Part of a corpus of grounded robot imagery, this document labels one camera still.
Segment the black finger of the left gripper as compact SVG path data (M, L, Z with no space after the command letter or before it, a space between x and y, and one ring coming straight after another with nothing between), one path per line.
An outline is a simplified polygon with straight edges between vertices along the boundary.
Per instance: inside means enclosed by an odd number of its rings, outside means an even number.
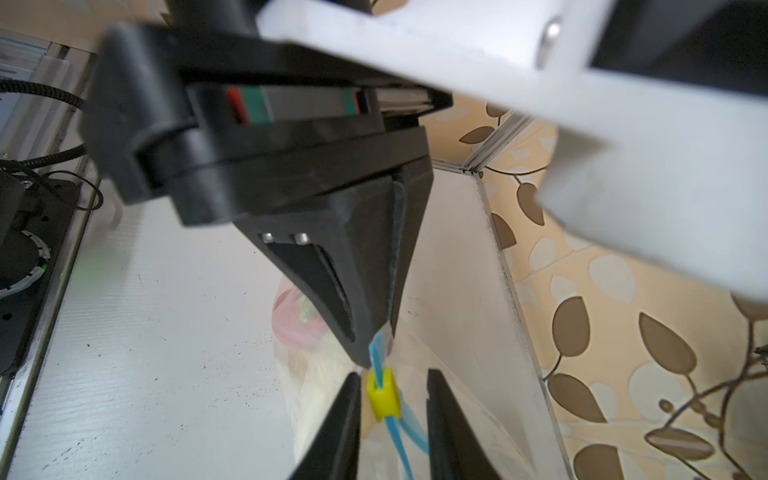
M349 358L396 326L433 169L422 157L382 176L236 222L312 302Z

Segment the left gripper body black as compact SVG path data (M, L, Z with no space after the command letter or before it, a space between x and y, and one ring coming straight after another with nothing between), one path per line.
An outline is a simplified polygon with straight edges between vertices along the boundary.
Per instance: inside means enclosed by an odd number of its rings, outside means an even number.
M169 197L229 223L428 158L423 115L452 96L259 35L259 1L171 1L102 38L79 126L122 200Z

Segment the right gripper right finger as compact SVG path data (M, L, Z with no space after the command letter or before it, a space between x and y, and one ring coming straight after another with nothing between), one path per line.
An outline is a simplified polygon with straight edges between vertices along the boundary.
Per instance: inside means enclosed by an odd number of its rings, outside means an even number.
M428 371L427 392L431 478L499 480L440 370Z

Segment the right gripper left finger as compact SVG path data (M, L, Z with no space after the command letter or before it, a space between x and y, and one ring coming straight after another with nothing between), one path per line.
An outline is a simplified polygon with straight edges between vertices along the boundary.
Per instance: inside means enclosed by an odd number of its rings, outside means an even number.
M290 479L355 480L361 433L361 378L345 378L308 451Z

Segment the clear zip top bag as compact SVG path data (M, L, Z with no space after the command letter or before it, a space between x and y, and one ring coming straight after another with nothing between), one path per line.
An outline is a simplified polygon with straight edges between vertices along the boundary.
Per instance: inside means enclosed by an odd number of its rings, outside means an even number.
M295 285L287 278L281 278L275 300L292 286ZM322 344L341 347L328 328L314 348L305 350L312 351ZM311 436L296 435L286 393L286 364L290 349L302 348L286 347L274 336L274 359L293 429L294 457L301 460L325 418ZM533 467L501 422L416 333L405 326L399 326L396 332L386 328L374 337L368 353L374 361L370 369L351 360L358 368L353 372L361 377L360 478L429 478L427 375L430 369L438 369L445 375L484 453L500 476L504 479L533 478Z

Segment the white radish green leaves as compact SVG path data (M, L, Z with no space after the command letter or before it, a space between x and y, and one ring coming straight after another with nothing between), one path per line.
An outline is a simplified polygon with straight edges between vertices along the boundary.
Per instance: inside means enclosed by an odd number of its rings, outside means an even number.
M335 344L322 344L312 351L288 351L287 403L297 436L316 432L345 378L357 370L346 352Z

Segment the red apple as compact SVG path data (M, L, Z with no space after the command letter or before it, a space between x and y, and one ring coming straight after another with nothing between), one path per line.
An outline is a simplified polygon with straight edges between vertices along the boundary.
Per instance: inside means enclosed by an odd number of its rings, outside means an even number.
M289 348L314 348L328 330L314 304L297 287L280 293L273 305L272 331Z

